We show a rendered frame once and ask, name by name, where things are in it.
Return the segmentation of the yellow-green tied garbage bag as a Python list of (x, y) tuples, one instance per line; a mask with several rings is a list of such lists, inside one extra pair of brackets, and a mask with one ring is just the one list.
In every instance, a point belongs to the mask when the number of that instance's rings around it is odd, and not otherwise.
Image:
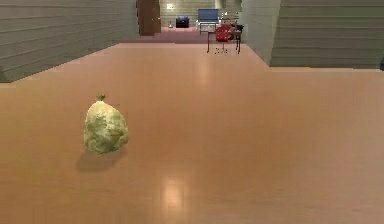
[(83, 142), (94, 153), (107, 154), (120, 150), (129, 140), (129, 129), (119, 110), (105, 102), (100, 94), (85, 116)]

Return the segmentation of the blue sofa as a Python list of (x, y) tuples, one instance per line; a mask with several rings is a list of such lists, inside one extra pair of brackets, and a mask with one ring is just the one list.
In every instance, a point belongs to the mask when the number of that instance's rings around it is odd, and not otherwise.
[(219, 11), (217, 9), (199, 9), (197, 26), (200, 33), (214, 32), (219, 24)]

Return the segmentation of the brown wooden room door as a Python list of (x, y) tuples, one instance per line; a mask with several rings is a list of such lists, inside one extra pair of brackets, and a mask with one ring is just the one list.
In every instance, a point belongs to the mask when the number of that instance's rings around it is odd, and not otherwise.
[(159, 0), (136, 0), (139, 34), (154, 36), (161, 32)]

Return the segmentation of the red office chair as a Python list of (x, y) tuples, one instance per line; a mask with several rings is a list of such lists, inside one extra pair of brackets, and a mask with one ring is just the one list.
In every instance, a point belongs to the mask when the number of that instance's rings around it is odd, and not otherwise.
[(216, 48), (216, 54), (226, 53), (225, 45), (231, 40), (231, 28), (230, 24), (222, 24), (215, 30), (215, 40), (219, 43), (219, 46)]

